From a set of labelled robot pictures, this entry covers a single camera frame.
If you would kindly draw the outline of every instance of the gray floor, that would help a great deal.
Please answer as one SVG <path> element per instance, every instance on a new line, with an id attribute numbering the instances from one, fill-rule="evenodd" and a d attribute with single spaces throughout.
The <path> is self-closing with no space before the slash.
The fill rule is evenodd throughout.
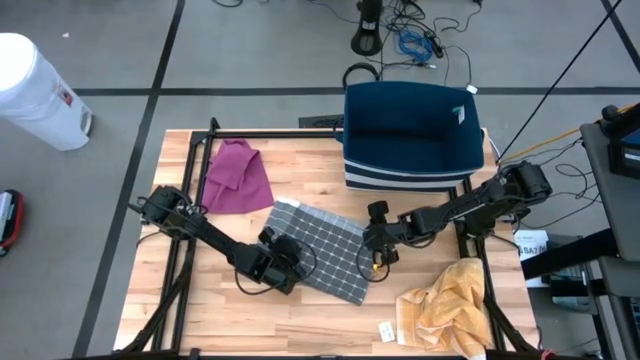
<path id="1" fill-rule="evenodd" d="M 357 18 L 355 1 L 330 3 L 342 16 Z M 420 3 L 428 19 L 464 19 L 475 10 L 466 0 Z M 176 4 L 177 0 L 0 0 L 0 32 L 30 37 L 74 88 L 150 88 Z M 618 13 L 632 42 L 640 47 L 640 24 L 635 21 L 640 3 L 626 0 Z M 604 15 L 600 0 L 487 0 L 469 31 L 445 33 L 442 38 L 471 55 L 472 83 L 481 93 L 490 87 L 536 88 L 532 91 L 540 93 Z M 247 0 L 235 9 L 223 9 L 209 0 L 187 0 L 162 86 L 337 87 L 344 69 L 362 60 L 349 49 L 353 29 L 327 9 L 302 0 Z M 464 86 L 466 59 L 454 49 L 450 55 L 448 84 Z M 384 59 L 404 60 L 391 46 Z M 446 63 L 435 63 L 437 69 L 391 69 L 385 79 L 441 84 Z M 636 87 L 636 92 L 553 95 L 510 153 L 593 121 L 607 104 L 637 102 L 640 73 L 608 22 L 559 86 Z M 503 149 L 541 95 L 501 91 L 504 95 L 478 95 L 476 101 L 483 126 Z M 84 100 L 99 118 L 91 141 L 78 151 L 58 153 L 21 129 L 0 123 L 0 150 L 5 154 L 0 157 L 0 183 L 22 191 L 29 206 L 19 244 L 0 261 L 3 359 L 67 357 L 78 337 L 148 98 Z M 342 106 L 340 95 L 160 96 L 140 166 L 132 172 L 136 175 L 132 194 L 149 192 L 165 129 L 204 128 L 212 116 L 226 128 L 296 127 L 298 117 L 339 113 Z M 555 173 L 553 165 L 559 162 L 586 171 L 584 151 L 576 147 L 546 166 L 556 191 L 579 191 L 580 179 Z M 535 207 L 526 222 L 544 224 L 587 203 L 563 200 Z M 596 204 L 548 230 L 586 235 L 606 225 Z M 138 234 L 137 217 L 127 213 L 121 233 L 115 234 L 119 242 L 90 354 L 112 348 Z M 553 306 L 544 291 L 531 292 L 531 297 L 545 347 L 573 354 L 597 348 L 591 343 L 572 349 L 593 337 L 584 333 L 591 328 L 588 316 Z"/>

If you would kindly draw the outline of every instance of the white stripe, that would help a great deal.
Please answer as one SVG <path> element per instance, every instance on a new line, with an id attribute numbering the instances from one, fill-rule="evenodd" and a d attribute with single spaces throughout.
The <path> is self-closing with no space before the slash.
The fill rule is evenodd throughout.
<path id="1" fill-rule="evenodd" d="M 478 169 L 471 169 L 471 170 L 465 170 L 465 171 L 456 171 L 456 172 L 447 172 L 447 173 L 439 173 L 439 174 L 412 174 L 412 173 L 406 173 L 406 172 L 382 170 L 382 169 L 378 169 L 378 168 L 374 168 L 374 167 L 358 164 L 358 163 L 355 163 L 355 162 L 353 162 L 351 160 L 347 160 L 347 159 L 344 159 L 344 163 L 346 165 L 351 165 L 351 166 L 354 166 L 354 167 L 357 167 L 357 168 L 360 168 L 360 169 L 364 169 L 364 170 L 368 170 L 368 171 L 372 171 L 372 172 L 377 172 L 379 174 L 396 175 L 396 176 L 413 176 L 413 177 L 424 177 L 424 178 L 442 177 L 442 176 L 456 176 L 456 175 L 470 175 L 470 174 L 473 174 L 476 170 L 480 169 L 480 168 L 478 168 Z"/>
<path id="2" fill-rule="evenodd" d="M 452 181 L 426 181 L 426 182 L 404 182 L 404 181 L 391 181 L 369 178 L 362 175 L 345 174 L 345 178 L 348 181 L 355 181 L 361 184 L 387 186 L 402 189 L 415 189 L 415 188 L 441 188 L 441 187 L 453 187 L 462 182 L 462 180 Z"/>
<path id="3" fill-rule="evenodd" d="M 640 161 L 640 156 L 638 155 L 634 155 L 634 154 L 629 154 L 629 153 L 625 153 L 624 157 L 626 157 L 629 160 L 636 160 L 636 161 Z"/>

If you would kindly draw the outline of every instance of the navy blue bin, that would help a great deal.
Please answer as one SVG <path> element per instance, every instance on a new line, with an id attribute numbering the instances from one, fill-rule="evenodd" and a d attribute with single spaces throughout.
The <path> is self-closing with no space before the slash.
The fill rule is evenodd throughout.
<path id="1" fill-rule="evenodd" d="M 350 188 L 444 191 L 484 165 L 473 95 L 443 86 L 349 86 L 338 140 Z"/>

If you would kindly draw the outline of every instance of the grid-patterned mat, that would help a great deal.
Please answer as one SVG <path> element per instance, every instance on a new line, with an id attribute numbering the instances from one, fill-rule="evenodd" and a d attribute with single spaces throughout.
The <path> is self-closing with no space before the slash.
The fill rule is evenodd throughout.
<path id="1" fill-rule="evenodd" d="M 280 198 L 265 226 L 270 226 L 278 235 L 284 233 L 309 244 L 316 252 L 318 265 L 305 284 L 351 303 L 362 304 L 369 283 L 356 269 L 356 253 L 362 244 L 363 229 L 355 221 Z M 313 256 L 305 246 L 301 248 L 301 265 L 310 271 Z M 370 277 L 371 252 L 362 249 L 358 261 L 362 273 Z"/>

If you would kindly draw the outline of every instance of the blue cable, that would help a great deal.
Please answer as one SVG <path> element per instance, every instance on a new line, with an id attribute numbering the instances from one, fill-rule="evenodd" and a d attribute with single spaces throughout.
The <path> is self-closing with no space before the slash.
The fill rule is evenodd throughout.
<path id="1" fill-rule="evenodd" d="M 398 33 L 396 52 L 411 56 L 414 62 L 425 64 L 433 56 L 431 41 L 415 31 L 401 30 Z"/>

